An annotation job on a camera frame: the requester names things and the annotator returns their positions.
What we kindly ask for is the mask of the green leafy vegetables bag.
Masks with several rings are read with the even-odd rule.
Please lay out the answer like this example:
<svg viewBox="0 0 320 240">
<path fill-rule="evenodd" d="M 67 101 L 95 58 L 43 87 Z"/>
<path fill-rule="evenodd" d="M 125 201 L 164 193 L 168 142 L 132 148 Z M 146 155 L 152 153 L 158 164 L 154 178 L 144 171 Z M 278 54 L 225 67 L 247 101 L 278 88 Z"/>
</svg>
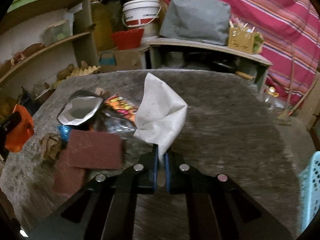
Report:
<svg viewBox="0 0 320 240">
<path fill-rule="evenodd" d="M 260 54 L 263 51 L 263 44 L 263 35 L 259 31 L 254 32 L 253 54 Z"/>
</svg>

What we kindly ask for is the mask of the yellow egg tray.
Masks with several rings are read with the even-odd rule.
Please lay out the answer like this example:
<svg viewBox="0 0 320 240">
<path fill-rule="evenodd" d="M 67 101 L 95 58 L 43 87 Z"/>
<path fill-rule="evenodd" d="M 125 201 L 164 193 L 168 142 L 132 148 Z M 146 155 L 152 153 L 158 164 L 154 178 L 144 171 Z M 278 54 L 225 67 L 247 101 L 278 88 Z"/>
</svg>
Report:
<svg viewBox="0 0 320 240">
<path fill-rule="evenodd" d="M 54 83 L 50 85 L 50 89 L 57 89 L 58 85 L 64 81 L 68 80 L 71 77 L 80 77 L 80 76 L 87 76 L 91 74 L 97 74 L 99 72 L 100 66 L 88 66 L 86 69 L 74 68 L 74 70 L 69 73 L 65 78 L 61 80 L 56 80 Z"/>
</svg>

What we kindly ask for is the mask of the brown potato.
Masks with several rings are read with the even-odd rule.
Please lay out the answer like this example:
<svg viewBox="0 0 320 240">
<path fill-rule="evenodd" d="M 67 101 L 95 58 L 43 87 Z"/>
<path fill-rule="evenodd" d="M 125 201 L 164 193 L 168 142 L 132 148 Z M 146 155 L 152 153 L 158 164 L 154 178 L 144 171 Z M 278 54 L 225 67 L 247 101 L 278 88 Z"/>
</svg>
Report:
<svg viewBox="0 0 320 240">
<path fill-rule="evenodd" d="M 71 75 L 72 71 L 74 70 L 74 64 L 69 64 L 67 68 L 59 71 L 56 75 L 57 81 L 61 81 L 66 79 L 69 75 Z"/>
</svg>

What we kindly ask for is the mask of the tan perforated utensil holder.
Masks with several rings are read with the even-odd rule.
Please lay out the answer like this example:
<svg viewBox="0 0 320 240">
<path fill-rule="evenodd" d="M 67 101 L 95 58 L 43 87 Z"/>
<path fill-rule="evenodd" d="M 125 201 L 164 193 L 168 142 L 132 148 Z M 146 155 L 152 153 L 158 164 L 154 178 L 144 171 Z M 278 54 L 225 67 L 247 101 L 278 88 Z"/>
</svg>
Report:
<svg viewBox="0 0 320 240">
<path fill-rule="evenodd" d="M 254 34 L 248 23 L 242 23 L 238 18 L 229 19 L 228 48 L 247 54 L 253 54 Z"/>
</svg>

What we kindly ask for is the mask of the yellow-label oil bottle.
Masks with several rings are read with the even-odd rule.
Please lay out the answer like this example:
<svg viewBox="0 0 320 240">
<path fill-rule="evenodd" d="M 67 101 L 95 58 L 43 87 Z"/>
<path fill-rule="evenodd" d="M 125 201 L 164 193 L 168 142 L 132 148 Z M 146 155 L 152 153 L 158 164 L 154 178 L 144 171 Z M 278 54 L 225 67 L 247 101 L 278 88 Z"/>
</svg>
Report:
<svg viewBox="0 0 320 240">
<path fill-rule="evenodd" d="M 266 86 L 261 94 L 258 95 L 258 100 L 265 104 L 266 109 L 271 112 L 274 110 L 279 93 L 275 87 Z"/>
</svg>

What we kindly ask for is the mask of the wooden wall shelf unit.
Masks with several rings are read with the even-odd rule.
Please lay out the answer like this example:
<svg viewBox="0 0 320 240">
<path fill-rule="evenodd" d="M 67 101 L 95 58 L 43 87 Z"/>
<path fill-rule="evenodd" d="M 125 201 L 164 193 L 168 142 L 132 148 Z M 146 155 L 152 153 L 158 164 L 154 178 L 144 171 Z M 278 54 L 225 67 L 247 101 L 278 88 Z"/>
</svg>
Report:
<svg viewBox="0 0 320 240">
<path fill-rule="evenodd" d="M 82 62 L 98 64 L 89 0 L 37 0 L 1 20 L 1 92 L 51 83 Z"/>
</svg>

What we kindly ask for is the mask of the large cardboard box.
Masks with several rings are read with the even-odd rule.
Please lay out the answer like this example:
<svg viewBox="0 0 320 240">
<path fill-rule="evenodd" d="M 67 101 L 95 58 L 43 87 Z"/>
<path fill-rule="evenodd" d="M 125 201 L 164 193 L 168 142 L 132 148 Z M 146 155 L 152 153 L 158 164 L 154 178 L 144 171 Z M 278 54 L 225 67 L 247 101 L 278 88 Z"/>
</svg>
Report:
<svg viewBox="0 0 320 240">
<path fill-rule="evenodd" d="M 143 45 L 135 49 L 118 50 L 113 48 L 99 53 L 99 72 L 140 70 L 147 68 L 149 46 Z"/>
</svg>

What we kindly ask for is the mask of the white paper bag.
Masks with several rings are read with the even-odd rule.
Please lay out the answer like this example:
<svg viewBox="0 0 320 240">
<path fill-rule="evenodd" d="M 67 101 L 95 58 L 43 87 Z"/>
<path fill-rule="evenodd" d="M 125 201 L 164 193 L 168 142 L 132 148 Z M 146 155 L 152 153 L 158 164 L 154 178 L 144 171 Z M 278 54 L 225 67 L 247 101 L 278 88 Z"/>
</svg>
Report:
<svg viewBox="0 0 320 240">
<path fill-rule="evenodd" d="M 135 116 L 134 136 L 157 145 L 160 162 L 182 130 L 187 108 L 187 103 L 164 81 L 147 74 L 143 99 Z"/>
</svg>

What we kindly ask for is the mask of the red striped hanging cloth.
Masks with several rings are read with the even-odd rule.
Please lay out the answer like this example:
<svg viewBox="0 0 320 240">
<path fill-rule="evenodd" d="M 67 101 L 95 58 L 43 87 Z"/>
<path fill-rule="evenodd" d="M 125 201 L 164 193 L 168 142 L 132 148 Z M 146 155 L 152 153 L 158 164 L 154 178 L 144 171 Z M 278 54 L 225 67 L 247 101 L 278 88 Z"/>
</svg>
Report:
<svg viewBox="0 0 320 240">
<path fill-rule="evenodd" d="M 319 15 L 309 0 L 220 0 L 262 33 L 262 55 L 273 64 L 267 85 L 296 104 L 312 85 L 319 64 Z"/>
</svg>

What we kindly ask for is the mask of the red plastic basket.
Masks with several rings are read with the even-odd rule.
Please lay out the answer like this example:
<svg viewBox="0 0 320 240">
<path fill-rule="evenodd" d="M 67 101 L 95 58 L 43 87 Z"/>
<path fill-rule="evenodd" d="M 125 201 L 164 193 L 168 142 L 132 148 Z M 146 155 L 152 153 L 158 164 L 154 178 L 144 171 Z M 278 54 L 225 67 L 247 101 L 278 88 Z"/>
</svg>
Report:
<svg viewBox="0 0 320 240">
<path fill-rule="evenodd" d="M 143 34 L 144 29 L 137 28 L 112 33 L 111 37 L 118 50 L 128 50 L 140 47 Z"/>
</svg>

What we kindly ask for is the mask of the colourful snack wrapper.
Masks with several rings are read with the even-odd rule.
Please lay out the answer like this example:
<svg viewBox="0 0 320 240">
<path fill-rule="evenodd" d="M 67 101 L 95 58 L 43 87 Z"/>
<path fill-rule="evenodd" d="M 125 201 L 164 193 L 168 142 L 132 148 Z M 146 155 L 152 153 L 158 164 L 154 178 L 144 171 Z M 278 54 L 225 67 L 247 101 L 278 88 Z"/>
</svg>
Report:
<svg viewBox="0 0 320 240">
<path fill-rule="evenodd" d="M 138 108 L 128 103 L 121 96 L 118 96 L 118 95 L 111 96 L 104 101 L 104 104 L 110 109 L 116 111 L 125 119 L 130 120 L 132 123 L 136 122 L 135 119 L 136 119 L 136 113 Z"/>
</svg>

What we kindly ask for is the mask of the maroon scouring pad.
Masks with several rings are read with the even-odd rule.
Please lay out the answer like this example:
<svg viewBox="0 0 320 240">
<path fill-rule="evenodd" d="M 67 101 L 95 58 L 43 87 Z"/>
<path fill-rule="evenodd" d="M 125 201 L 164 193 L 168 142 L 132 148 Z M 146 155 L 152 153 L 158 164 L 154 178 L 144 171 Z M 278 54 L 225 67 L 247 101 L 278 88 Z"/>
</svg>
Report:
<svg viewBox="0 0 320 240">
<path fill-rule="evenodd" d="M 56 163 L 53 191 L 70 197 L 84 185 L 87 170 L 119 170 L 122 166 L 119 135 L 73 129 Z"/>
</svg>

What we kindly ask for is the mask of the straw broom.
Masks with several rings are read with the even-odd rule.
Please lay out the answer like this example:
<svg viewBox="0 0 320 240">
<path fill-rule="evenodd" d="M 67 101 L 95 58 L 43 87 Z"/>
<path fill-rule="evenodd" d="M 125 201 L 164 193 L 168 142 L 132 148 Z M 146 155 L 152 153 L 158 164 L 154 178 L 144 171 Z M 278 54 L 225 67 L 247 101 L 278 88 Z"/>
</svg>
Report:
<svg viewBox="0 0 320 240">
<path fill-rule="evenodd" d="M 290 106 L 290 100 L 293 90 L 293 83 L 294 83 L 294 75 L 295 75 L 295 58 L 296 58 L 296 47 L 293 44 L 291 47 L 291 53 L 292 53 L 292 60 L 291 60 L 291 75 L 290 75 L 290 83 L 289 83 L 289 92 L 287 95 L 286 105 L 283 110 L 283 112 L 278 115 L 277 117 L 277 124 L 281 126 L 290 126 L 291 120 L 289 116 L 289 106 Z"/>
</svg>

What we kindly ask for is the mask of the clear plastic container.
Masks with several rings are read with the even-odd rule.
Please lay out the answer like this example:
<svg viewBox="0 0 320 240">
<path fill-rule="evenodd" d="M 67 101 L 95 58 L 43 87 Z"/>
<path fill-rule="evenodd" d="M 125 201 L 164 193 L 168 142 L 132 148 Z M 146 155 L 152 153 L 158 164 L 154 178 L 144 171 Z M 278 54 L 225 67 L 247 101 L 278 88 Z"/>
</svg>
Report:
<svg viewBox="0 0 320 240">
<path fill-rule="evenodd" d="M 69 20 L 62 20 L 45 29 L 41 38 L 44 45 L 49 46 L 60 40 L 71 37 L 71 35 Z"/>
</svg>

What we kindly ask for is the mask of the grey fabric cover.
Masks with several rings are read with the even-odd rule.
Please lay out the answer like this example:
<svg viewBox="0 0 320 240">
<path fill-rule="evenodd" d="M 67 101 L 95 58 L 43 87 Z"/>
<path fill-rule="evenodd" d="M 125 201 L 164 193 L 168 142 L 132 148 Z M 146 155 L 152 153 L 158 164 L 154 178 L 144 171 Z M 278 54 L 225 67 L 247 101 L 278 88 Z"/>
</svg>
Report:
<svg viewBox="0 0 320 240">
<path fill-rule="evenodd" d="M 231 6 L 219 0 L 171 0 L 160 29 L 166 38 L 225 46 Z"/>
</svg>

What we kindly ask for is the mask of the black frying pan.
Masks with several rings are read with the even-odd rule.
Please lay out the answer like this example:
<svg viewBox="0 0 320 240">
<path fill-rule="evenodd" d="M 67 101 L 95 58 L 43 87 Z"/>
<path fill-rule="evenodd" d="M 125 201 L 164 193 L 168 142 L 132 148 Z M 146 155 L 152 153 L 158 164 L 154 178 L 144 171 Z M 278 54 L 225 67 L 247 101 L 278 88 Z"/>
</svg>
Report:
<svg viewBox="0 0 320 240">
<path fill-rule="evenodd" d="M 241 72 L 235 64 L 229 65 L 229 64 L 225 64 L 223 62 L 214 61 L 213 68 L 214 68 L 214 71 L 216 71 L 216 72 L 234 74 L 234 75 L 242 77 L 246 80 L 254 80 L 255 79 L 255 77 L 253 77 L 249 74 L 246 74 L 244 72 Z"/>
</svg>

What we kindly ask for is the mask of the light blue plastic basket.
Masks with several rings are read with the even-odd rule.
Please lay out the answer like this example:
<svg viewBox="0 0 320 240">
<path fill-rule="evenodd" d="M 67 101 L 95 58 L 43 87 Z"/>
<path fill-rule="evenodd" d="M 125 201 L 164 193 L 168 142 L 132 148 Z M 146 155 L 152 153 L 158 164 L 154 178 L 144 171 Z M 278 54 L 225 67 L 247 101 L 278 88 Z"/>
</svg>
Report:
<svg viewBox="0 0 320 240">
<path fill-rule="evenodd" d="M 307 167 L 300 172 L 299 181 L 303 232 L 319 210 L 319 151 L 313 154 Z"/>
</svg>

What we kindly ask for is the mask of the grey low shelf unit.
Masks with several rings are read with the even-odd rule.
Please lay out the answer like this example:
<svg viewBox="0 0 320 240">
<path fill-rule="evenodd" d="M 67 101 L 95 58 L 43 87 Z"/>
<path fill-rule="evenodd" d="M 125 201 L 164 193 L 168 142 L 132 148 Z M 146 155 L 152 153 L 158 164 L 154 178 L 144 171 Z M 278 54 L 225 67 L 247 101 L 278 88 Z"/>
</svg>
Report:
<svg viewBox="0 0 320 240">
<path fill-rule="evenodd" d="M 203 42 L 157 38 L 148 42 L 151 68 L 199 69 L 214 71 L 213 63 L 235 64 L 241 72 L 255 77 L 259 94 L 265 87 L 268 69 L 272 62 L 259 54 L 247 54 L 227 46 Z"/>
</svg>

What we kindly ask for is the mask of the blue plastic bag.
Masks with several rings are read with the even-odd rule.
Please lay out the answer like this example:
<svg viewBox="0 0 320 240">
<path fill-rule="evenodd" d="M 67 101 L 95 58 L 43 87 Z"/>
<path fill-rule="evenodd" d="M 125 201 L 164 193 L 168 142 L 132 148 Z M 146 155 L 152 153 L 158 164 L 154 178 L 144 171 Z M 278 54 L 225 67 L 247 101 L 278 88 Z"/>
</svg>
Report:
<svg viewBox="0 0 320 240">
<path fill-rule="evenodd" d="M 70 126 L 66 126 L 66 125 L 59 125 L 57 127 L 57 129 L 60 133 L 61 140 L 63 142 L 68 142 L 72 128 Z"/>
</svg>

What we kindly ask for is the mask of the large amber oil jug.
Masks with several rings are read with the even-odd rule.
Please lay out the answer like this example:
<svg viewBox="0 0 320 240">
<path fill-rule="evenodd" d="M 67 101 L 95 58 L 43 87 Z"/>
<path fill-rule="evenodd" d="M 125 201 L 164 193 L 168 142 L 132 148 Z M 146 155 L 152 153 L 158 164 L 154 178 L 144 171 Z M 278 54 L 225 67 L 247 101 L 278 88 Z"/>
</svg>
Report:
<svg viewBox="0 0 320 240">
<path fill-rule="evenodd" d="M 98 52 L 107 51 L 114 47 L 111 34 L 112 24 L 108 8 L 103 5 L 103 0 L 91 0 L 92 22 L 95 25 L 93 36 Z"/>
</svg>

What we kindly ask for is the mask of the white plastic bucket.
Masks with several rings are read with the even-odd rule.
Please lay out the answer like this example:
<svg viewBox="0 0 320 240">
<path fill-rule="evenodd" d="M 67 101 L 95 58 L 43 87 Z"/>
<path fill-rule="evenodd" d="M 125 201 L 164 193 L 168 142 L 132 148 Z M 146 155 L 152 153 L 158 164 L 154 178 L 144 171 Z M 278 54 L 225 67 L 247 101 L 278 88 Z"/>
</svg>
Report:
<svg viewBox="0 0 320 240">
<path fill-rule="evenodd" d="M 159 0 L 132 0 L 123 5 L 122 22 L 129 29 L 144 29 L 141 43 L 159 38 Z"/>
</svg>

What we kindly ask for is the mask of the brown crumpled paper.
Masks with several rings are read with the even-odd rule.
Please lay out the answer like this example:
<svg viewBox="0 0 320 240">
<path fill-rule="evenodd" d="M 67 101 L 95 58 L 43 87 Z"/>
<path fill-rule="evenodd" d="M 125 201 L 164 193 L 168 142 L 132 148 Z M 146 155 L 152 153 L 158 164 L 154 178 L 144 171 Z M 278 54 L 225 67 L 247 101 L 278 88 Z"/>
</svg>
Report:
<svg viewBox="0 0 320 240">
<path fill-rule="evenodd" d="M 58 134 L 48 133 L 40 140 L 43 161 L 56 161 L 61 151 L 62 141 Z"/>
</svg>

